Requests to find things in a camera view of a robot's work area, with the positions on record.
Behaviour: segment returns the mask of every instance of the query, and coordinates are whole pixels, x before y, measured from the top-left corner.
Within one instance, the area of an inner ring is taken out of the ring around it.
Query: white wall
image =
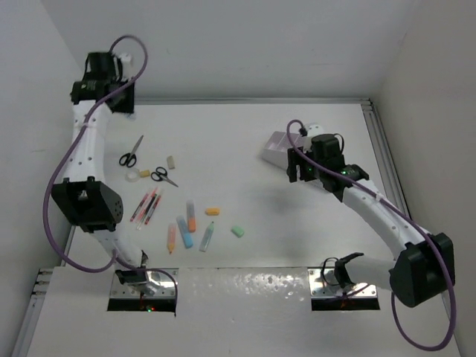
[[[454,242],[463,356],[476,356],[475,19],[475,1],[423,1],[378,100],[412,216]]]
[[[42,228],[42,197],[71,141],[78,65],[44,7],[0,1],[0,356],[8,356],[38,268],[59,262]],[[51,211],[61,242],[67,222]]]
[[[42,0],[80,66],[119,34],[144,39],[149,97],[368,97],[418,1]]]

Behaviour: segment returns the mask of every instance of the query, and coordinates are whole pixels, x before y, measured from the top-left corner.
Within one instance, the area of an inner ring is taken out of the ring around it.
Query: green eraser
[[[235,236],[237,236],[238,238],[243,237],[243,234],[245,234],[245,231],[243,230],[243,228],[238,227],[237,225],[234,225],[234,226],[232,227],[231,231],[232,231],[233,234],[234,234]]]

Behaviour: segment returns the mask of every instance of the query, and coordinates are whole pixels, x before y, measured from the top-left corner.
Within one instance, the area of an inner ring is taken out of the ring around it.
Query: scissors
[[[178,187],[178,185],[169,179],[167,176],[169,173],[165,169],[165,167],[159,166],[155,169],[155,172],[150,174],[150,178],[154,181],[160,182],[160,181],[167,181],[169,184],[173,184],[175,187]]]
[[[135,152],[139,148],[139,145],[141,145],[142,139],[144,136],[142,135],[139,140],[137,140],[137,143],[135,143],[134,147],[132,148],[131,152],[128,152],[127,154],[124,154],[120,157],[119,159],[119,165],[121,166],[127,166],[127,167],[133,167],[135,163],[137,162],[137,156],[135,156]]]

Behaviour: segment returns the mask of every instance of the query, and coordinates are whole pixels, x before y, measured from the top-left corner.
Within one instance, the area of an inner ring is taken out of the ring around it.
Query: white table
[[[122,196],[122,224],[150,265],[180,268],[177,318],[107,312],[112,271],[90,275],[56,268],[29,356],[426,356],[398,334],[388,292],[379,291],[380,311],[311,313],[306,267],[355,251],[391,254],[333,195],[290,184],[283,170],[260,159],[271,133],[284,131],[292,118],[342,134],[347,162],[359,164],[384,191],[359,104],[138,106],[136,121],[110,123],[107,184]],[[137,231],[129,217],[155,183],[126,182],[118,159],[142,134],[136,167],[166,166],[173,155],[176,169],[169,175],[179,188],[159,184],[163,201],[151,224]],[[169,255],[167,225],[185,215],[188,199],[196,203],[194,246],[185,249],[178,235]],[[208,206],[222,213],[207,217]],[[198,246],[212,220],[215,232],[202,253]],[[236,238],[232,225],[242,226],[245,235]],[[69,256],[91,267],[109,260],[79,229]],[[269,278],[273,284],[266,284]],[[443,336],[448,319],[440,297],[400,310],[409,333],[422,343]],[[455,343],[435,356],[458,356]]]

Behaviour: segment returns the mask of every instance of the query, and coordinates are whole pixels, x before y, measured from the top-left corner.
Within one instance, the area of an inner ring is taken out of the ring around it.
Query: scissor blade
[[[165,181],[167,181],[169,184],[173,184],[175,187],[178,187],[178,185],[177,185],[174,181],[172,181],[170,178],[168,178],[168,177],[163,177],[163,176],[162,176],[162,178],[163,178]]]
[[[137,140],[137,143],[135,143],[134,147],[132,148],[131,156],[135,154],[135,152],[139,148],[139,145],[141,145],[142,139],[144,139],[143,135],[139,138],[139,140]]]

